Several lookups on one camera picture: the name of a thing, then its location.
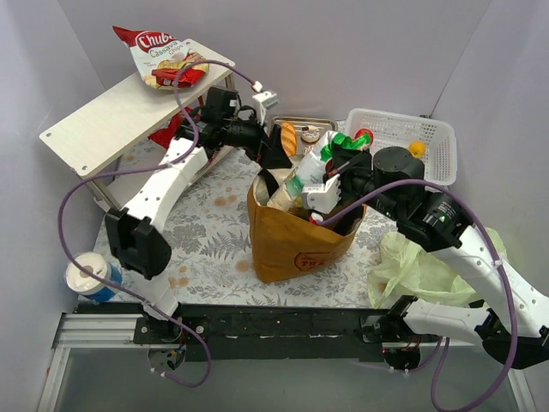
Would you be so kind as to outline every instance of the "green plastic bag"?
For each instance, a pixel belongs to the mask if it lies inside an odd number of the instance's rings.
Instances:
[[[501,258],[506,259],[499,234],[490,228],[487,231]],[[398,232],[383,237],[380,252],[382,262],[368,274],[368,297],[376,309],[391,307],[404,294],[450,306],[482,299],[447,264]]]

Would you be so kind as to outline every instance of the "chips bag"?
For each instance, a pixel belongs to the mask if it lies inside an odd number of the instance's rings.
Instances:
[[[114,33],[130,48],[137,70],[151,88],[172,89],[173,82],[189,62],[204,58],[182,41],[168,33],[137,32],[113,26]],[[197,64],[188,69],[179,79],[179,88],[190,87],[208,73],[208,64]]]

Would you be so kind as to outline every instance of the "white backdrop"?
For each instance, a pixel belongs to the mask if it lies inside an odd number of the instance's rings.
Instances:
[[[0,0],[0,36],[0,410],[30,411],[61,312],[75,304],[56,222],[76,178],[38,136],[104,89],[55,0]],[[87,191],[78,195],[66,231],[85,251],[101,214]]]
[[[510,261],[544,294],[549,294],[547,39],[548,2],[495,0],[434,113],[457,135],[453,190],[501,233]],[[549,362],[526,371],[538,410],[547,409],[548,373]]]
[[[258,77],[281,97],[278,112],[331,118],[431,113],[489,2],[59,0],[108,88],[135,70],[112,25],[167,31]]]

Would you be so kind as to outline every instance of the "paper bag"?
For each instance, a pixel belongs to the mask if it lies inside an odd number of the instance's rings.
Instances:
[[[365,214],[357,208],[347,215],[347,233],[340,235],[325,227],[264,206],[268,192],[261,176],[248,191],[250,240],[254,268],[263,282],[284,281],[305,275],[342,257],[353,243]]]

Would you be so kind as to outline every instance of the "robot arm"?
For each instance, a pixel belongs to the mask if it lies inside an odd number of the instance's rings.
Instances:
[[[351,161],[334,165],[326,184],[306,186],[303,204],[329,212],[341,197],[362,197],[400,179],[424,178],[425,166],[404,148],[384,148],[373,157],[363,152]],[[452,198],[422,186],[400,186],[366,202],[396,221],[408,239],[445,262],[479,292],[489,308],[468,309],[428,303],[403,296],[387,316],[369,319],[374,340],[433,334],[481,345],[490,356],[505,362],[510,347],[510,316],[503,283],[488,246],[470,218]],[[519,343],[514,368],[549,359],[547,313],[549,298],[527,283],[502,261],[512,287]]]
[[[278,98],[275,93],[262,92],[260,88],[255,88],[258,92],[253,96],[255,107],[239,108],[253,111],[246,120],[239,118],[236,111],[238,92],[225,88],[209,89],[205,106],[199,108],[197,147],[184,161],[172,164],[189,150],[194,138],[190,125],[182,124],[160,162],[170,166],[156,171],[121,210],[110,209],[106,214],[111,254],[122,267],[142,275],[133,276],[136,286],[163,312],[174,313],[178,303],[168,280],[162,275],[172,256],[172,248],[162,231],[175,202],[196,173],[208,164],[208,157],[223,146],[233,146],[243,148],[263,168],[292,166],[281,146],[280,127],[275,126],[270,136],[265,132],[266,111],[276,105]],[[162,319],[147,307],[145,311]]]

